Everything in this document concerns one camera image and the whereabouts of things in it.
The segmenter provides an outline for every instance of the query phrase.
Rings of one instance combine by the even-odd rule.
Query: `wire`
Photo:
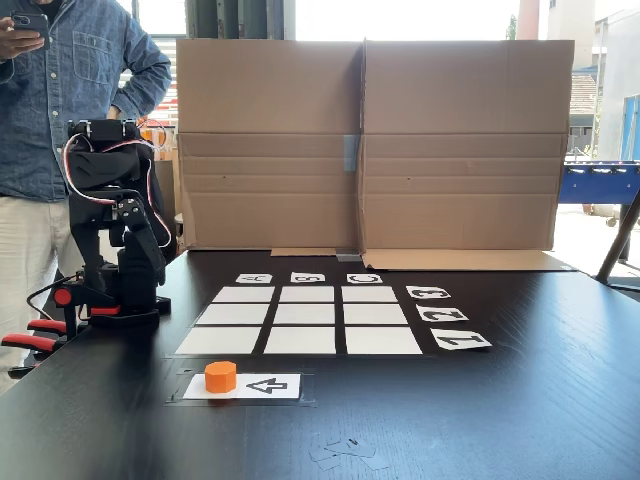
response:
[[[75,192],[76,195],[78,195],[79,197],[84,198],[85,200],[89,200],[89,201],[94,202],[94,203],[99,203],[101,205],[115,205],[116,204],[115,200],[110,200],[110,199],[107,199],[107,198],[90,197],[90,196],[85,195],[84,193],[80,192],[80,190],[78,190],[76,188],[76,186],[73,184],[73,180],[71,178],[71,170],[69,169],[69,149],[71,148],[73,142],[75,140],[79,139],[79,138],[83,138],[91,146],[91,142],[89,142],[89,139],[87,139],[87,137],[85,137],[81,133],[77,133],[77,134],[75,134],[74,136],[72,136],[69,139],[69,141],[67,142],[67,144],[64,147],[64,151],[62,152],[64,171],[65,171],[65,174],[67,175],[67,182],[69,183],[69,186]]]
[[[116,148],[124,147],[126,145],[145,145],[147,147],[153,148],[153,145],[151,145],[149,142],[146,142],[144,140],[128,140],[126,142],[122,142],[122,143],[118,143],[116,145],[112,145],[111,147],[102,150],[100,153],[110,152],[111,150],[115,150]],[[153,212],[155,217],[158,219],[158,222],[160,222],[160,224],[162,225],[162,228],[164,228],[164,231],[167,233],[167,237],[168,237],[167,242],[164,245],[160,245],[160,248],[166,248],[171,244],[171,240],[173,239],[173,236],[171,235],[171,230],[169,230],[169,227],[164,222],[164,220],[162,219],[160,214],[158,214],[158,212],[156,212],[156,209],[153,206],[153,199],[151,197],[151,169],[152,169],[152,167],[153,167],[153,159],[150,158],[149,159],[149,169],[147,170],[147,200],[149,201],[149,206],[151,207],[151,211]]]
[[[65,282],[68,282],[71,279],[76,278],[76,276],[72,276],[72,277],[66,277],[60,280],[57,280],[55,282],[53,282],[51,285],[48,285],[44,288],[41,288],[40,290],[38,290],[35,293],[32,293],[31,295],[29,295],[27,297],[27,305],[29,305],[31,308],[33,308],[36,312],[38,312],[42,317],[46,318],[47,320],[53,320],[53,318],[51,318],[51,315],[49,315],[48,313],[46,313],[44,310],[39,309],[38,307],[36,307],[33,304],[33,299],[36,298],[38,295],[40,295],[41,293],[44,293],[48,290],[51,290],[53,287],[57,287],[58,285],[61,285]]]
[[[164,125],[162,125],[162,123],[160,123],[155,118],[147,118],[144,122],[142,122],[142,123],[140,123],[138,125],[138,128],[144,127],[150,121],[156,122],[158,124],[158,126],[162,129],[162,133],[164,133],[164,141],[162,142],[162,145],[160,145],[159,147],[154,147],[154,148],[157,148],[157,149],[163,148],[167,144],[167,140],[169,139],[169,136],[167,135],[167,129],[164,127]]]

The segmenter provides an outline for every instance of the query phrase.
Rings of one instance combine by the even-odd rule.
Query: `beige pants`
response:
[[[27,297],[50,285],[56,268],[70,276],[82,264],[69,229],[67,202],[0,197],[0,336],[27,333],[29,321],[39,318],[27,305]],[[48,293],[43,293],[34,304],[42,308],[47,297]],[[14,384],[6,372],[20,365],[25,352],[0,347],[0,394]]]

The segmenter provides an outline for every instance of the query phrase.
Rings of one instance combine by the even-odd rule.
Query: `orange block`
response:
[[[209,393],[228,393],[236,388],[236,364],[214,362],[204,369],[204,383]]]

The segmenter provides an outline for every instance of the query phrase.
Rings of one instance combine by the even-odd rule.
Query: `floor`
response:
[[[598,273],[618,233],[618,226],[606,225],[606,218],[583,213],[582,205],[560,205],[556,218],[552,255],[588,275]],[[616,282],[640,285],[640,226],[631,234],[628,265],[617,264],[611,274]],[[640,301],[640,295],[629,295]]]

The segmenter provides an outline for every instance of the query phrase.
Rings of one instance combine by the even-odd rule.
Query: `number card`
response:
[[[482,335],[465,330],[439,330],[432,328],[431,333],[440,348],[445,350],[468,350],[470,348],[490,347]]]
[[[365,274],[353,274],[353,275],[347,275],[347,281],[349,283],[356,283],[356,284],[364,284],[364,283],[382,283],[382,278],[380,278],[380,275],[369,275],[367,273]]]
[[[446,290],[438,287],[407,287],[409,295],[419,300],[427,300],[431,298],[451,298]]]
[[[319,273],[292,273],[291,283],[316,283],[324,282],[325,277]]]
[[[420,318],[427,322],[459,322],[461,320],[469,320],[457,308],[436,308],[436,307],[418,307]]]
[[[238,277],[236,283],[271,283],[273,275],[261,273],[243,273]]]

